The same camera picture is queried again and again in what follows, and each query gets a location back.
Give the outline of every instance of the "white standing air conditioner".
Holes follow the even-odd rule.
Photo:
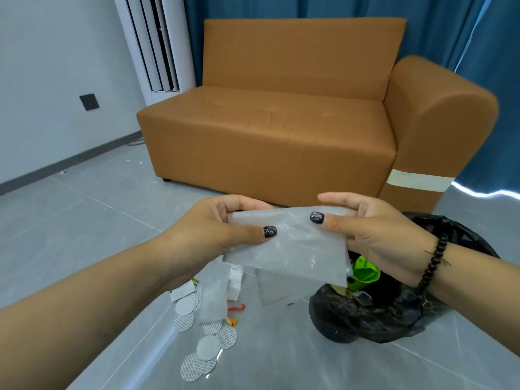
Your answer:
[[[146,105],[196,86],[183,0],[115,0]]]

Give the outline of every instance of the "wall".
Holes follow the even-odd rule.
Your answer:
[[[138,131],[144,106],[114,0],[2,0],[0,183]]]

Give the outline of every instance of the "person's left hand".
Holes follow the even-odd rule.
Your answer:
[[[276,235],[276,228],[229,224],[236,210],[272,209],[245,196],[218,196],[200,200],[178,222],[150,242],[159,257],[164,290],[173,290],[193,278],[205,265],[239,243],[257,245]]]

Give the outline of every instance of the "trash can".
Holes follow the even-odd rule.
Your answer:
[[[454,244],[499,258],[493,248],[477,233],[445,216],[405,213],[414,223],[434,236],[446,234]],[[350,260],[359,255],[349,252]],[[450,308],[433,295],[426,301],[417,289],[381,272],[377,282],[364,288],[373,305],[363,306],[354,295],[336,293],[329,284],[322,286],[309,300],[309,315],[316,329],[326,338],[350,343],[359,337],[377,343],[413,336]]]

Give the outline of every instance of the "sofa backrest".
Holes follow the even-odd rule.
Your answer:
[[[208,19],[203,85],[383,101],[406,20]]]

